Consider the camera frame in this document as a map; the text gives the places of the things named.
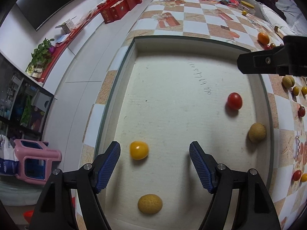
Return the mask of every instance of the yellow cherry tomato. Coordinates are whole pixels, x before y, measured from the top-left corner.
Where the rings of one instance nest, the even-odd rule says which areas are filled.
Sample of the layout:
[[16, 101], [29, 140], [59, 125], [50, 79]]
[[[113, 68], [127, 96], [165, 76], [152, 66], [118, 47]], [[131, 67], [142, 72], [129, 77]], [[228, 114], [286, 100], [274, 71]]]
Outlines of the yellow cherry tomato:
[[292, 93], [293, 93], [294, 96], [298, 96], [299, 92], [300, 92], [300, 90], [298, 89], [297, 86], [293, 87]]
[[302, 177], [300, 178], [301, 182], [307, 182], [307, 173], [303, 174]]
[[134, 160], [141, 160], [148, 156], [148, 145], [142, 141], [134, 141], [130, 144], [130, 155]]
[[306, 95], [306, 94], [307, 94], [307, 87], [306, 87], [306, 86], [303, 86], [303, 87], [302, 87], [302, 94], [303, 94], [303, 95]]

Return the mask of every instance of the plastic bag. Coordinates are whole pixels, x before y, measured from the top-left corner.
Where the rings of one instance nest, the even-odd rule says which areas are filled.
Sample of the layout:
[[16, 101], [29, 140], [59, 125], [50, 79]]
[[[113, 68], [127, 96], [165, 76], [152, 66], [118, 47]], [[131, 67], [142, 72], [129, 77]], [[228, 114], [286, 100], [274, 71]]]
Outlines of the plastic bag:
[[15, 175], [18, 163], [13, 145], [6, 136], [0, 135], [0, 175]]

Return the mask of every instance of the small melon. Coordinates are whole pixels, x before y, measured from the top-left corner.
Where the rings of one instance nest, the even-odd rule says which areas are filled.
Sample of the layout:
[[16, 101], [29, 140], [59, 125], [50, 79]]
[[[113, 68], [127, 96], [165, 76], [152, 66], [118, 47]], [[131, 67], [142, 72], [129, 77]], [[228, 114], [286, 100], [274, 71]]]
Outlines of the small melon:
[[285, 88], [292, 87], [292, 81], [289, 76], [285, 76], [282, 78], [282, 84]]
[[248, 131], [248, 137], [252, 143], [257, 144], [265, 139], [267, 136], [267, 131], [262, 123], [252, 124], [250, 130]]
[[162, 208], [162, 200], [155, 194], [143, 195], [138, 202], [139, 210], [144, 214], [156, 214]]

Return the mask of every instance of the kiwi fruit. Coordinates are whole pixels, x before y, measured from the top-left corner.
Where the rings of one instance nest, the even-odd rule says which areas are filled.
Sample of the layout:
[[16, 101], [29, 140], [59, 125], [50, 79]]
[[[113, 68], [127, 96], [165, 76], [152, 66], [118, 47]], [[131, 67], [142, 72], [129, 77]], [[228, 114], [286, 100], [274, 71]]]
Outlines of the kiwi fruit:
[[250, 130], [248, 131], [248, 137], [252, 143], [257, 144], [264, 140], [267, 136], [267, 131], [262, 123], [252, 124]]

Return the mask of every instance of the white wall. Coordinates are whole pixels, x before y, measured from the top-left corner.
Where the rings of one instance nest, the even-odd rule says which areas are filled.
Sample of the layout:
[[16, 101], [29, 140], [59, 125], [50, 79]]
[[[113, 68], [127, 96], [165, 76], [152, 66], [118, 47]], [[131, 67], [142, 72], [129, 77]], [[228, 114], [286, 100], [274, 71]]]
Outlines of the white wall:
[[25, 71], [31, 52], [46, 37], [58, 38], [64, 32], [54, 27], [77, 16], [77, 22], [102, 0], [74, 0], [53, 15], [38, 31], [30, 25], [17, 5], [11, 9], [0, 27], [0, 52], [15, 66]]

